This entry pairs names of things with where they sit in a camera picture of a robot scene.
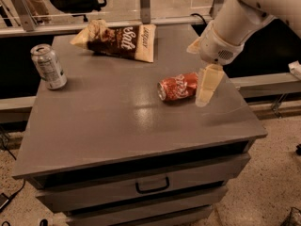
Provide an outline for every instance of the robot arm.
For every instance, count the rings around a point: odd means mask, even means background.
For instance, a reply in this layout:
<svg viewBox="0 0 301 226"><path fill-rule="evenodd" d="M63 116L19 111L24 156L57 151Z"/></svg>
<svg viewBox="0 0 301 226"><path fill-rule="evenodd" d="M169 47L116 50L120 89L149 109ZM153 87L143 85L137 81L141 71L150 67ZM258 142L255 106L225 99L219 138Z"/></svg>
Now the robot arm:
<svg viewBox="0 0 301 226"><path fill-rule="evenodd" d="M196 104L209 103L223 77L223 65L230 64L252 34L275 18L285 22L301 38L301 0L226 0L216 18L188 47L198 51L202 64Z"/></svg>

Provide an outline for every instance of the silver soda can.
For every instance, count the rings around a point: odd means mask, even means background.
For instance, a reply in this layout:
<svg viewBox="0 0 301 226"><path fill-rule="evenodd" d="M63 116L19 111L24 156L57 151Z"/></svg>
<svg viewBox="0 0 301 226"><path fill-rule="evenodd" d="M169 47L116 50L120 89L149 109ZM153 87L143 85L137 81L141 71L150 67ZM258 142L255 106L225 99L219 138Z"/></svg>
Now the silver soda can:
<svg viewBox="0 0 301 226"><path fill-rule="evenodd" d="M66 85L66 75L59 64L55 50L49 44L37 45L31 49L30 53L47 89L59 89Z"/></svg>

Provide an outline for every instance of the table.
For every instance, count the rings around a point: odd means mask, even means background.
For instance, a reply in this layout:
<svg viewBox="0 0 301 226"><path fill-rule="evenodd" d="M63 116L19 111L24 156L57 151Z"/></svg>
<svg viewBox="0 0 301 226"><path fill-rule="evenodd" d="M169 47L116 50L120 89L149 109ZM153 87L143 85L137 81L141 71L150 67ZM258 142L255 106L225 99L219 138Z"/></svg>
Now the table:
<svg viewBox="0 0 301 226"><path fill-rule="evenodd" d="M196 72L189 24L156 29L154 62L97 56L55 37L65 88L40 83L13 177L69 225L175 225L206 218L266 131L227 76L206 107L162 102L157 83Z"/></svg>

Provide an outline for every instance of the speckled floor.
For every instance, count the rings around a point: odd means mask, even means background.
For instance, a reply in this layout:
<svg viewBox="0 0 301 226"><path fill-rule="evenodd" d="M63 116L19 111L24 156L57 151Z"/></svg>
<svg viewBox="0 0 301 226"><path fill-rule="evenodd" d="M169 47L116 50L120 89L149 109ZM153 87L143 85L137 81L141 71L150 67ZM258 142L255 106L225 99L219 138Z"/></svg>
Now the speckled floor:
<svg viewBox="0 0 301 226"><path fill-rule="evenodd" d="M270 105L252 105L268 136L258 139L249 153L245 169L227 183L229 189L208 219L182 226L280 226L291 207L301 208L301 156L295 153L301 143L301 101L284 103L277 118ZM18 153L22 133L11 134L8 147ZM14 165L8 152L0 152L0 189L11 195L22 185L10 177ZM35 199L36 189L29 183L0 214L0 225L38 226L44 218L48 225L66 226L63 214L53 214Z"/></svg>

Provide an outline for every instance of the brown snack bag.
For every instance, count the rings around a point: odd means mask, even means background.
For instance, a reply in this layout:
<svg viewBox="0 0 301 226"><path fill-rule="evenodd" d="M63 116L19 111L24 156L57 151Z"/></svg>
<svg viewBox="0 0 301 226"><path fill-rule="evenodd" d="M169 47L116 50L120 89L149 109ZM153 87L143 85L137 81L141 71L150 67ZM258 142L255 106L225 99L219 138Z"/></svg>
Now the brown snack bag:
<svg viewBox="0 0 301 226"><path fill-rule="evenodd" d="M71 44L112 57L153 62L153 24L107 27L104 20L93 20Z"/></svg>

